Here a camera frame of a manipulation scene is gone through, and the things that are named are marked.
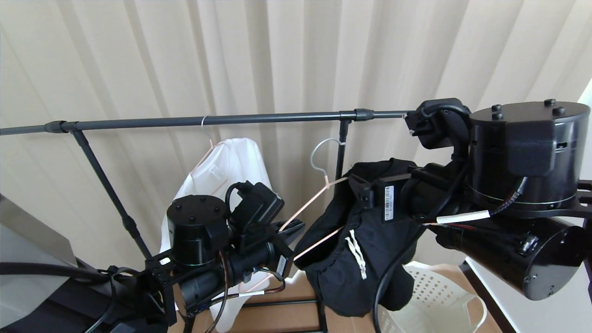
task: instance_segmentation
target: basket handle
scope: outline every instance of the basket handle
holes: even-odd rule
[[[466,308],[467,304],[475,298],[478,299],[479,302],[481,303],[481,309],[483,312],[483,316],[481,316],[481,319],[479,320],[478,323],[471,326],[471,328],[469,329],[469,331],[467,333],[474,333],[477,330],[477,328],[479,328],[485,322],[485,319],[487,318],[487,306],[485,305],[485,302],[479,296],[477,296],[475,294],[471,294],[471,293],[467,293],[464,296],[462,296],[460,299],[457,300],[457,302],[462,302],[462,304],[465,306],[465,309],[468,311],[468,309]]]

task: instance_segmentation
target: white table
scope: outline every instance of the white table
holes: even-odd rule
[[[518,333],[590,333],[592,303],[584,265],[557,294],[531,301],[476,261],[466,258],[475,275]]]

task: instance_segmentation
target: hanger hook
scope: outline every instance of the hanger hook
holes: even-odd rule
[[[206,131],[205,131],[205,128],[204,128],[204,120],[205,120],[207,117],[208,117],[208,116],[204,116],[204,117],[201,119],[201,130],[202,130],[202,132],[204,132],[204,134],[205,134],[205,135],[207,135],[207,136],[208,136],[208,139],[210,139],[210,142],[212,142],[212,137],[210,136],[210,134],[209,134],[208,132],[206,132]]]
[[[319,148],[319,147],[320,147],[322,144],[324,144],[325,142],[327,142],[327,141],[335,141],[335,142],[337,142],[337,143],[338,143],[340,146],[344,146],[344,145],[345,145],[345,142],[341,142],[341,141],[339,141],[339,140],[337,140],[337,139],[334,139],[334,138],[330,137],[330,138],[328,138],[328,139],[324,139],[323,141],[319,142],[319,143],[318,143],[318,145],[317,145],[317,146],[316,146],[316,147],[313,149],[313,152],[310,154],[310,165],[313,167],[313,169],[315,169],[315,170],[319,170],[319,171],[322,171],[322,172],[323,172],[323,174],[325,175],[325,179],[329,177],[329,176],[327,175],[327,170],[325,170],[325,169],[323,169],[323,168],[319,168],[318,166],[316,166],[316,165],[314,164],[314,162],[313,162],[313,157],[314,157],[314,154],[317,152],[318,148]]]

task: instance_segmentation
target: laundry basket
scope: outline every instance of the laundry basket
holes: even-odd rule
[[[378,308],[382,333],[473,333],[483,324],[485,302],[429,267],[415,261],[405,266],[415,279],[413,297],[399,311]],[[481,306],[481,318],[469,315],[467,303],[472,299]]]

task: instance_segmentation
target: curtain fold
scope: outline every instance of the curtain fold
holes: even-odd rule
[[[2,1],[0,126],[253,113],[412,110],[458,97],[471,110],[576,101],[592,78],[592,2]],[[249,137],[292,215],[323,185],[312,148],[337,122],[208,126]],[[208,149],[199,127],[89,131],[149,248],[186,174]],[[390,157],[446,163],[402,120],[352,123],[344,171]],[[337,147],[315,162],[334,175]],[[98,267],[141,267],[84,155],[68,135],[0,139],[0,191]],[[312,223],[331,191],[302,218]],[[429,247],[418,250],[426,254]]]

